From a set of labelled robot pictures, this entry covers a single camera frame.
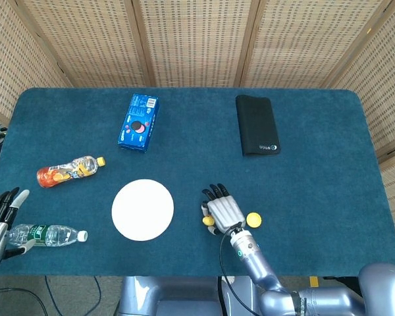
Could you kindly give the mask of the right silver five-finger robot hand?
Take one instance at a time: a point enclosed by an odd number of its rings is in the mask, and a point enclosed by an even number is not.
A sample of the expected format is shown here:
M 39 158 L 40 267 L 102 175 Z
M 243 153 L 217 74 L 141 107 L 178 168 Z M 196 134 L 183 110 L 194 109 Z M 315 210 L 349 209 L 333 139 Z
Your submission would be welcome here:
M 207 198 L 201 203 L 202 222 L 211 234 L 231 234 L 246 226 L 241 209 L 223 184 L 210 184 L 201 192 Z

